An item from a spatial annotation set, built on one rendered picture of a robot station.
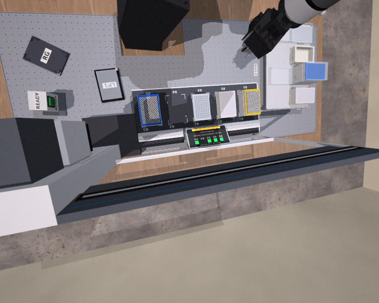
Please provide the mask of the white ready key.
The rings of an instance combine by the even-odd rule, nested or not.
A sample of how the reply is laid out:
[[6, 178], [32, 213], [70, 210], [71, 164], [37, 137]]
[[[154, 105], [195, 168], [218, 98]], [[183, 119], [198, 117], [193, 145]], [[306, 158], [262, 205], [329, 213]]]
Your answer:
[[43, 115], [65, 115], [66, 95], [65, 93], [27, 91], [29, 110], [48, 110], [43, 111]]

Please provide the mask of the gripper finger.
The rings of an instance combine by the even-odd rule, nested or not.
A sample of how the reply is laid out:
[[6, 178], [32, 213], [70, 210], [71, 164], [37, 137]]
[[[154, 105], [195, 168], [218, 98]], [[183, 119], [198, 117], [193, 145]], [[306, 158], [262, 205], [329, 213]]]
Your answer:
[[252, 53], [252, 51], [248, 47], [246, 47], [242, 52], [247, 52], [246, 57], [248, 57]]
[[[261, 16], [263, 16], [264, 14], [262, 12], [259, 13], [258, 16], [256, 16], [252, 22], [249, 24], [249, 30], [248, 32], [257, 24], [257, 21], [260, 19]], [[253, 31], [252, 31], [253, 32]], [[251, 32], [251, 33], [252, 33]], [[244, 41], [251, 35], [251, 33], [244, 39]], [[242, 47], [239, 49], [241, 51], [243, 51], [247, 46], [244, 44], [244, 41], [243, 41], [243, 44], [242, 44]]]

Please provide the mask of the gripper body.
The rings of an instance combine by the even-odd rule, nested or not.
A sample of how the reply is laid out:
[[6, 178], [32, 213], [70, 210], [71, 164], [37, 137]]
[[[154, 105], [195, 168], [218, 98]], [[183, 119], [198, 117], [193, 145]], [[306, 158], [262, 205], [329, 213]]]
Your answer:
[[287, 18], [284, 0], [279, 1], [278, 13], [276, 12], [274, 7], [268, 8], [242, 39], [243, 41], [253, 31], [244, 43], [258, 59], [271, 52], [290, 28], [302, 25]]

